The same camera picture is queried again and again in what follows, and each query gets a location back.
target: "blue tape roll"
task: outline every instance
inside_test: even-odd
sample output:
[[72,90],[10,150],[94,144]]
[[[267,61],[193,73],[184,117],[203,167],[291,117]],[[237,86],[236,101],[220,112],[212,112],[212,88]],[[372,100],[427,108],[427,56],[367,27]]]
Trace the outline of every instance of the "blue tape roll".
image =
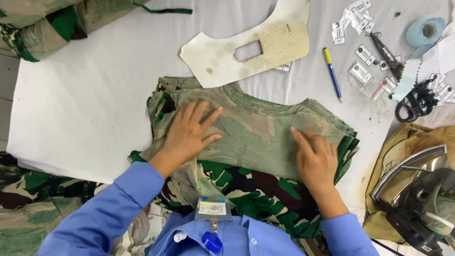
[[445,20],[434,16],[420,18],[409,26],[406,40],[412,47],[427,46],[436,43],[445,28]]

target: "white work surface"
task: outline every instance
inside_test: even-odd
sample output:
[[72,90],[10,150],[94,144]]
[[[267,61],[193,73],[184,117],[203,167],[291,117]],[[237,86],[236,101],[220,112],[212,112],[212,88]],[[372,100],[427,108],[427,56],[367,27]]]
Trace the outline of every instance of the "white work surface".
[[[38,63],[21,61],[15,89],[7,151],[46,172],[111,183],[128,166],[132,150],[150,146],[152,133],[146,100],[159,77],[191,76],[178,51],[203,31],[230,37],[263,22],[273,11],[270,0],[151,1],[151,9],[193,8],[192,15],[150,14],[136,8],[127,16],[71,41]],[[348,81],[348,69],[360,60],[364,44],[381,60],[371,39],[352,27],[346,44],[334,46],[332,26],[354,0],[314,0],[309,19],[310,54],[293,63],[290,74],[267,71],[241,80],[255,97],[281,104],[312,98],[357,132],[360,150],[337,185],[348,208],[364,219],[364,194],[371,171],[394,119],[395,100],[385,93],[370,101]],[[374,32],[407,60],[414,52],[405,40],[407,27],[433,14],[448,19],[448,0],[374,0],[369,10]],[[395,12],[401,16],[394,18]],[[322,48],[332,57],[344,103],[336,98]],[[378,86],[390,71],[366,66]]]

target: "rectangular cutout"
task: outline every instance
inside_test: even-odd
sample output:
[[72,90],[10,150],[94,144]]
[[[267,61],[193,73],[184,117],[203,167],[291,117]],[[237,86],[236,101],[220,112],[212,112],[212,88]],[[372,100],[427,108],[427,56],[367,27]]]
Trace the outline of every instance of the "rectangular cutout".
[[242,62],[262,54],[261,42],[258,40],[235,49],[234,56],[238,62]]

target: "pencil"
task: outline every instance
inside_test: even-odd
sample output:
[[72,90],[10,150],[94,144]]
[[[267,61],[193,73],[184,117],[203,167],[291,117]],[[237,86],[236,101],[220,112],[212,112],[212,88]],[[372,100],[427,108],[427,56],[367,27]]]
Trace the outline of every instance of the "pencil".
[[343,103],[343,99],[341,97],[340,87],[338,87],[337,77],[335,76],[335,70],[332,65],[332,60],[330,59],[329,51],[327,48],[322,49],[324,51],[325,60],[327,61],[327,66],[329,67],[330,76],[332,77],[332,82],[334,82],[335,90],[337,92],[338,99],[341,103]]

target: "badge holder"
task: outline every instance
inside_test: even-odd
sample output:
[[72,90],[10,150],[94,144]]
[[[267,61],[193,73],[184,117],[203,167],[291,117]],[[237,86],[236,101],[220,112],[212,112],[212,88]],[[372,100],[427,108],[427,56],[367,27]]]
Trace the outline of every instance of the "badge holder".
[[218,238],[218,221],[232,220],[231,208],[227,199],[210,199],[200,197],[197,201],[196,220],[210,221],[212,231],[207,231],[202,236],[205,247],[214,253],[219,253],[223,248],[223,243]]

